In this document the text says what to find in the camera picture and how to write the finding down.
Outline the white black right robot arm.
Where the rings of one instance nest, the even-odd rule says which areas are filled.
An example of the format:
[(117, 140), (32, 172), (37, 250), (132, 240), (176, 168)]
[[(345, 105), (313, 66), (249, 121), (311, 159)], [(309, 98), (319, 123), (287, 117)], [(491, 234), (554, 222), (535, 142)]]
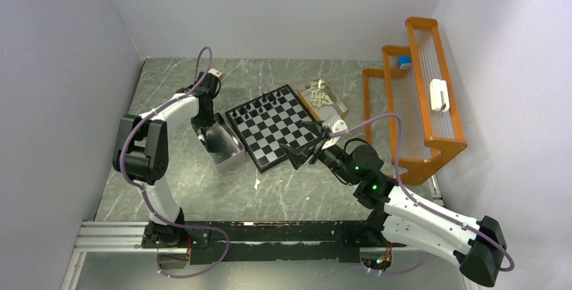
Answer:
[(463, 216), (405, 187), (398, 179), (382, 173), (384, 165), (377, 151), (365, 140), (351, 152), (337, 145), (347, 131), (342, 119), (330, 124), (304, 121), (317, 140), (298, 148), (280, 144), (295, 169), (320, 162), (343, 184), (355, 186), (353, 195), (370, 210), (364, 237), (371, 245), (400, 243), (438, 256), (467, 279), (493, 287), (507, 254), (500, 223), (490, 217)]

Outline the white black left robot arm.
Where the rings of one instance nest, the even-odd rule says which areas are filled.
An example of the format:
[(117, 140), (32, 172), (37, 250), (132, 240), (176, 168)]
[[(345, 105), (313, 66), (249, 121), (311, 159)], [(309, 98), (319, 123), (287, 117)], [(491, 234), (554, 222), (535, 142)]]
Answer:
[(188, 242), (183, 210), (165, 179), (168, 137), (189, 119), (205, 150), (219, 152), (221, 140), (211, 130), (220, 119), (213, 100), (222, 76), (216, 69), (200, 72), (192, 85), (177, 90), (164, 104), (139, 115), (126, 114), (120, 120), (112, 166), (141, 192), (150, 212), (145, 235), (154, 244), (176, 247)]

